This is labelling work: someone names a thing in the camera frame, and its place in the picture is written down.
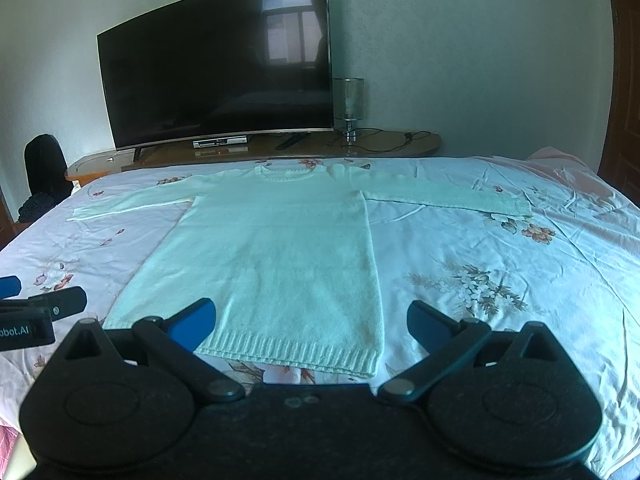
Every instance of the ribbed neckline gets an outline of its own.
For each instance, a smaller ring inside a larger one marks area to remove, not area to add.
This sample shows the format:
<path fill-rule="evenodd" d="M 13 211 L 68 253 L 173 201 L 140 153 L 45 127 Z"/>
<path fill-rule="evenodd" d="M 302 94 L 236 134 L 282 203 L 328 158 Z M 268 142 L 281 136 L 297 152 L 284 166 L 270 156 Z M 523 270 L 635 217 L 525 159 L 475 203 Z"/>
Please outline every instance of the ribbed neckline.
<path fill-rule="evenodd" d="M 316 169 L 321 165 L 318 164 L 314 168 L 310 170 L 297 168 L 286 168 L 282 170 L 271 170 L 261 164 L 257 164 L 255 167 L 255 174 L 264 178 L 265 180 L 302 180 L 303 178 L 308 178 L 316 172 Z"/>

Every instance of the tv cabinet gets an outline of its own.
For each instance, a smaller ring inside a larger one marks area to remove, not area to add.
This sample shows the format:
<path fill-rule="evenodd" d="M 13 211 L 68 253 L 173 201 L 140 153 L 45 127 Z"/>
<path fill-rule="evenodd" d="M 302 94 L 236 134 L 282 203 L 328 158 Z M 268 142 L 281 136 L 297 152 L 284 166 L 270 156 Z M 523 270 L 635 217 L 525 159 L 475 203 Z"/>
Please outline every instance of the tv cabinet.
<path fill-rule="evenodd" d="M 134 161 L 134 150 L 87 155 L 66 170 L 67 180 L 77 180 L 80 186 L 110 173 L 139 168 L 164 168 L 183 164 L 212 164 L 238 160 L 269 160 L 278 158 L 421 158 L 433 155 L 442 142 L 438 134 L 418 133 L 408 141 L 408 132 L 388 130 L 359 130 L 354 145 L 348 145 L 343 134 L 313 133 L 289 146 L 276 150 L 288 137 L 254 135 L 246 144 L 196 148 L 190 140 L 179 140 L 150 148 L 143 148 Z"/>

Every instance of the television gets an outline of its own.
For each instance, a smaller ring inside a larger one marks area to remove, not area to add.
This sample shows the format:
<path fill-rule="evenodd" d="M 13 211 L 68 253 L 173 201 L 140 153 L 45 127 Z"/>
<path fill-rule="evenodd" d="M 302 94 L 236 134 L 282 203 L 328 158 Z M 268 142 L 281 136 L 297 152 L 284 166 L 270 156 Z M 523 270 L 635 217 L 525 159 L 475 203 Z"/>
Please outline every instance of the television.
<path fill-rule="evenodd" d="M 327 0 L 181 0 L 98 35 L 117 149 L 334 128 Z"/>

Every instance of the sweater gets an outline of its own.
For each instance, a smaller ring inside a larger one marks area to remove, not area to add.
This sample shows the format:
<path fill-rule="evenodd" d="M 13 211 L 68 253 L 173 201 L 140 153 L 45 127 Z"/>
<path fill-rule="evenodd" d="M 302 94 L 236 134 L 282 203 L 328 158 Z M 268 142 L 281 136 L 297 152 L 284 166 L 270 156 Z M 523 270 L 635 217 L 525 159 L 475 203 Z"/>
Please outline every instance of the sweater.
<path fill-rule="evenodd" d="M 334 164 L 196 175 L 78 208 L 70 220 L 193 202 L 105 328 L 211 298 L 216 327 L 196 354 L 370 378 L 384 329 L 365 199 L 530 214 L 522 198 Z"/>

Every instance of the white bedsheet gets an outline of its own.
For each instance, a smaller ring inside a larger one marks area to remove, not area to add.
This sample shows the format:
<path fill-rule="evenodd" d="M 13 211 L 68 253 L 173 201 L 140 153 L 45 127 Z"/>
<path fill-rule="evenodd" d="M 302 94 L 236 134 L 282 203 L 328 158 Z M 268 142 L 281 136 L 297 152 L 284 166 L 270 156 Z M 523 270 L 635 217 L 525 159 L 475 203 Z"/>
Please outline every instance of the white bedsheet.
<path fill-rule="evenodd" d="M 574 359 L 604 410 L 588 465 L 608 476 L 640 450 L 640 210 L 579 161 L 552 149 L 526 162 L 505 158 L 340 159 L 379 170 L 524 193 L 532 219 L 367 201 L 385 309 L 385 354 L 372 386 L 420 360 L 406 308 L 424 300 L 455 319 L 496 330 L 542 320 Z M 187 204 L 65 222 L 73 208 L 166 179 L 254 164 L 238 162 L 114 174 L 82 188 L 0 253 L 0 276 L 16 274 L 22 297 L 81 285 L 85 313 L 56 322 L 61 340 L 81 317 L 103 320 L 115 298 L 172 229 Z M 309 263 L 314 260 L 308 255 Z M 0 417 L 18 427 L 22 398 L 56 346 L 0 354 Z M 349 383 L 347 376 L 208 358 L 251 387 L 259 381 Z"/>

